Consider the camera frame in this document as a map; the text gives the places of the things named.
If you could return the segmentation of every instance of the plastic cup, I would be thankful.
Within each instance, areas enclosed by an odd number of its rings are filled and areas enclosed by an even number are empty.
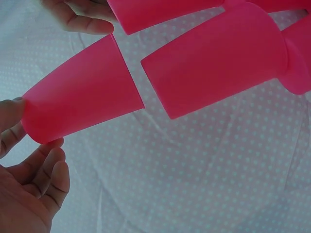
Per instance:
[[[23,97],[22,125],[38,143],[144,107],[112,35],[66,61]]]
[[[287,50],[272,18],[243,3],[141,61],[174,119],[284,74]]]
[[[310,0],[248,0],[267,12],[306,9],[311,6]]]
[[[221,6],[224,2],[224,0],[107,1],[128,35],[179,16]]]
[[[306,9],[311,7],[310,0],[225,0],[223,7],[229,9],[246,1],[258,5],[267,12]]]
[[[285,29],[282,34],[288,47],[289,66],[279,78],[296,95],[311,91],[311,15]]]

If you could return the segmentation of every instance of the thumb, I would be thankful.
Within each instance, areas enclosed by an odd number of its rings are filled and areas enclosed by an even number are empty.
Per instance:
[[[0,102],[0,132],[12,128],[21,121],[25,105],[26,101],[21,97]]]

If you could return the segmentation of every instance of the finger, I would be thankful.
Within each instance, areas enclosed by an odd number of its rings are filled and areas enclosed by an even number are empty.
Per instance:
[[[78,16],[64,0],[41,0],[41,3],[43,7],[52,13],[66,31],[88,34],[113,32],[113,25],[110,22],[86,16]]]
[[[62,149],[52,149],[33,181],[24,185],[24,190],[37,198],[41,197],[49,187],[55,164],[60,161],[64,162],[65,159],[65,153]]]
[[[59,148],[64,144],[64,139],[57,139],[48,144],[43,144],[38,147],[27,159],[18,165],[7,168],[14,178],[21,184],[27,184],[33,180],[36,173],[41,168],[46,157],[53,148]]]
[[[47,192],[40,198],[51,214],[51,218],[60,210],[70,188],[68,165],[58,162],[52,172],[51,183]]]
[[[87,16],[90,18],[97,18],[115,22],[117,18],[112,12],[107,1],[85,1],[85,0],[67,0],[68,4],[75,13],[81,16]]]
[[[21,139],[24,138],[26,132],[21,123],[4,131],[1,134],[0,159],[3,158]]]
[[[4,100],[0,102],[0,132],[18,124],[25,110],[25,100]]]

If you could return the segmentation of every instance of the white polka dot fabric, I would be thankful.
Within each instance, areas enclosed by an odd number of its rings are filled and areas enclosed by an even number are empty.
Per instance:
[[[273,80],[172,121],[140,65],[222,11],[205,10],[132,36],[116,26],[146,109],[66,138],[71,191],[52,233],[311,232],[308,96],[292,95]],[[272,17],[284,29],[305,15]],[[101,38],[63,32],[21,0],[0,3],[0,31],[0,99],[22,95]],[[1,162],[18,163],[35,147],[26,138]]]

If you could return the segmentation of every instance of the white fabric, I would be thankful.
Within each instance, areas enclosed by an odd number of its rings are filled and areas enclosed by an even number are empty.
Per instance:
[[[311,232],[305,96],[273,80],[171,121],[140,66],[143,57],[221,11],[132,36],[116,27],[146,109],[66,138],[71,191],[52,233]],[[283,29],[305,14],[272,17]],[[0,99],[22,95],[101,38],[64,32],[22,0],[1,1],[0,32]],[[1,162],[18,163],[36,146],[26,138]]]

